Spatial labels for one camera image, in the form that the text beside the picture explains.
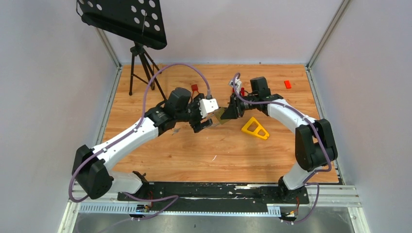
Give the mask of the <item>brass padlock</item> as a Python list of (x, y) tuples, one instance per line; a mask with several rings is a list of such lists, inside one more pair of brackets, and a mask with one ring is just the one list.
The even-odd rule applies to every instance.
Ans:
[(226, 108), (220, 107), (218, 110), (214, 111), (212, 114), (212, 126), (223, 125), (230, 121), (229, 119), (223, 119), (222, 115), (225, 112)]

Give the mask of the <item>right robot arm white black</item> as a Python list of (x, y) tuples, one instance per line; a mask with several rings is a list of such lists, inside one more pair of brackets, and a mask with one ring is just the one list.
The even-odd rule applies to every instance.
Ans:
[(281, 95), (273, 94), (265, 77), (250, 80), (252, 91), (240, 94), (240, 74), (236, 73), (229, 86), (233, 93), (222, 119), (243, 117), (247, 110), (259, 110), (286, 126), (295, 136), (296, 162), (291, 170), (279, 179), (278, 198), (291, 202), (297, 189), (303, 187), (316, 173), (332, 170), (332, 161), (338, 157), (331, 124), (325, 118), (315, 119), (292, 107)]

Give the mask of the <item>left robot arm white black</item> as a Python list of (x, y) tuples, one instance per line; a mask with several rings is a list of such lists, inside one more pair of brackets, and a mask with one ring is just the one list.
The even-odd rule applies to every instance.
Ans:
[(218, 108), (214, 98), (202, 93), (192, 97), (190, 91), (178, 87), (120, 134), (92, 148), (80, 146), (70, 182), (77, 182), (92, 200), (108, 192), (126, 192), (136, 200), (144, 200), (149, 194), (146, 180), (137, 172), (114, 172), (113, 167), (139, 146), (173, 129), (177, 122), (189, 123), (195, 133), (211, 126), (207, 115)]

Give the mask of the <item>yellow triangular plastic piece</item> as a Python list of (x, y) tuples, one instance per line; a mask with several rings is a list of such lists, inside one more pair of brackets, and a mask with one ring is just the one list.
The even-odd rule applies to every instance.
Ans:
[(270, 136), (268, 131), (257, 121), (255, 117), (251, 117), (241, 128), (243, 133), (267, 140)]

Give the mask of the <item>small red block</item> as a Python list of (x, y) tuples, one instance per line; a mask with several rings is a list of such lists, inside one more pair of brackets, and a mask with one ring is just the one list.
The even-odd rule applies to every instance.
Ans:
[(292, 84), (289, 80), (285, 80), (284, 81), (284, 85), (286, 89), (291, 89), (292, 88)]

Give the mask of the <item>black music stand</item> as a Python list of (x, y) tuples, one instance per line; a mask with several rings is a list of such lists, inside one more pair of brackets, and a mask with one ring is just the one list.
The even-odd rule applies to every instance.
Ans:
[(76, 13), (82, 22), (133, 41), (129, 95), (134, 79), (148, 83), (159, 71), (158, 65), (146, 51), (162, 50), (167, 38), (158, 0), (78, 0)]

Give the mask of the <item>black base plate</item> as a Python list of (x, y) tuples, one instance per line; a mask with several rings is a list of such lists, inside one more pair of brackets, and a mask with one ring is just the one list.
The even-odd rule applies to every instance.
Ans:
[(295, 197), (282, 197), (277, 184), (154, 182), (144, 184), (133, 196), (161, 199), (177, 195), (179, 199), (167, 209), (185, 212), (263, 213), (267, 204), (308, 204), (305, 188)]

